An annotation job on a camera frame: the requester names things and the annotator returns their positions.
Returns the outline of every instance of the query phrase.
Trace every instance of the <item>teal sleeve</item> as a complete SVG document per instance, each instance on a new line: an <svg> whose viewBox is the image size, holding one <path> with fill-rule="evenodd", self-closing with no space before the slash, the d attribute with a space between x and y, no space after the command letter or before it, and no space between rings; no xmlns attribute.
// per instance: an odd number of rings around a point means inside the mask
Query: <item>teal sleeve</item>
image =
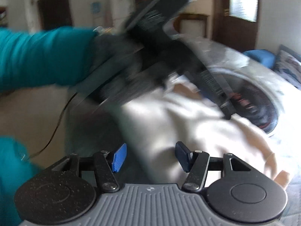
<svg viewBox="0 0 301 226"><path fill-rule="evenodd" d="M25 147L15 140L0 138L0 225L17 226L21 223L14 205L17 189L41 171L39 167L22 160L28 155Z"/></svg>
<svg viewBox="0 0 301 226"><path fill-rule="evenodd" d="M62 27L36 34L0 30L0 92L58 84L73 86L89 74L91 29Z"/></svg>

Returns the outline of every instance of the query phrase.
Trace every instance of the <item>round pad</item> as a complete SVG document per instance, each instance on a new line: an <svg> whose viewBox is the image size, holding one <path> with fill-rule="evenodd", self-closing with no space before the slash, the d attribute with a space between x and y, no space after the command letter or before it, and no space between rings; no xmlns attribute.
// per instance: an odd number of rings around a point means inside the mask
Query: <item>round pad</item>
<svg viewBox="0 0 301 226"><path fill-rule="evenodd" d="M268 222L281 215L287 195L279 185L263 174L234 173L237 175L225 176L208 187L207 200L213 210L229 220L246 224Z"/></svg>
<svg viewBox="0 0 301 226"><path fill-rule="evenodd" d="M14 200L22 219L41 225L69 222L87 212L94 188L68 171L41 173L23 184Z"/></svg>
<svg viewBox="0 0 301 226"><path fill-rule="evenodd" d="M242 203L255 204L261 202L265 196L265 189L255 184L239 184L231 189L232 196Z"/></svg>

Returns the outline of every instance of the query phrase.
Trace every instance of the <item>blue clip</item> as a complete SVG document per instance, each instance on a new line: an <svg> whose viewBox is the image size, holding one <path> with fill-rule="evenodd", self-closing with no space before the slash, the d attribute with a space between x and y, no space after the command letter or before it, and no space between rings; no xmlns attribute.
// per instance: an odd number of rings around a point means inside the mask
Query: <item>blue clip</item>
<svg viewBox="0 0 301 226"><path fill-rule="evenodd" d="M112 172L119 172L126 158L126 143L124 143L115 153L112 161Z"/></svg>

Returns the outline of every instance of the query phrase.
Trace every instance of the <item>screw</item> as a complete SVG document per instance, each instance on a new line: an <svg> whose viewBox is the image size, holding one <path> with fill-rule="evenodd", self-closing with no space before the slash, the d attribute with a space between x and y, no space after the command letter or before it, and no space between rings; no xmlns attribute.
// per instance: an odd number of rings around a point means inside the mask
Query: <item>screw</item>
<svg viewBox="0 0 301 226"><path fill-rule="evenodd" d="M115 184L113 182L105 182L101 186L104 190L107 190L107 191L112 191L112 190L117 189L117 184Z"/></svg>
<svg viewBox="0 0 301 226"><path fill-rule="evenodd" d="M198 190L200 187L194 183L194 182L187 182L185 184L183 184L182 186L185 190L187 191L196 191Z"/></svg>

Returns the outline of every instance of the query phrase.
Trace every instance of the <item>door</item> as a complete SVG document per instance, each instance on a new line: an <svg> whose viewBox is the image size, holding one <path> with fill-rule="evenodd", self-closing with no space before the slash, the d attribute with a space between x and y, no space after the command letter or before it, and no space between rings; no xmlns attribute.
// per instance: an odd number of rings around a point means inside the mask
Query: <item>door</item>
<svg viewBox="0 0 301 226"><path fill-rule="evenodd" d="M39 0L38 7L44 30L73 25L69 0Z"/></svg>
<svg viewBox="0 0 301 226"><path fill-rule="evenodd" d="M215 0L213 40L240 52L253 50L258 32L258 0Z"/></svg>

